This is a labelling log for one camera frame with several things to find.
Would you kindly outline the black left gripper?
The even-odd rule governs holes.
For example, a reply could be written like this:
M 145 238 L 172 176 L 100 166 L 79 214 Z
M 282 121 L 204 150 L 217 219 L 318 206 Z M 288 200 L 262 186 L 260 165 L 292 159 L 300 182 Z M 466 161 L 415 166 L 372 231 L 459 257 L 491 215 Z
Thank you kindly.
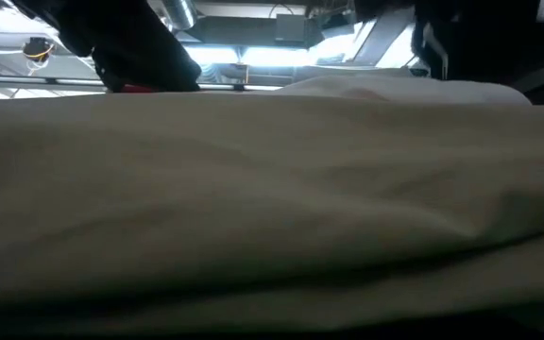
M 113 93 L 125 84 L 157 89 L 157 93 L 197 92 L 198 64 L 170 34 L 161 40 L 144 34 L 109 37 L 92 52 L 96 72 Z

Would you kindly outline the beige khaki shorts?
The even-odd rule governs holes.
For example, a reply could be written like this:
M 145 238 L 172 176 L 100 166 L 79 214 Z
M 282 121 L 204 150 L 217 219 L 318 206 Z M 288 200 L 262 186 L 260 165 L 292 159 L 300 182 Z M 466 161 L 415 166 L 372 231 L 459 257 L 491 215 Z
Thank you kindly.
M 0 335 L 544 340 L 544 107 L 0 100 Z

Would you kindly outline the red plastic laundry basket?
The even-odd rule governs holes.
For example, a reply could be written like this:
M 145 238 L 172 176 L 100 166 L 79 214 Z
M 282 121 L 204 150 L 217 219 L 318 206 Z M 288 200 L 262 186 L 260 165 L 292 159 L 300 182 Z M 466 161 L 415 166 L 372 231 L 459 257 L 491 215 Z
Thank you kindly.
M 150 87 L 125 84 L 121 87 L 120 93 L 133 93 L 133 94 L 143 94 L 143 93 L 156 93 L 158 90 Z

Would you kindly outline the silver ventilation duct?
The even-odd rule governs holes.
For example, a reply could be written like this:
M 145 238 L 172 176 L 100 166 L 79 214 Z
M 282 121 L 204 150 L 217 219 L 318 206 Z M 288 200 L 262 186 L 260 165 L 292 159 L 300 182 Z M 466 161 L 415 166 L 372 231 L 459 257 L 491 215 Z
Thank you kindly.
M 197 20 L 197 11 L 192 0 L 161 0 L 175 30 L 192 28 Z

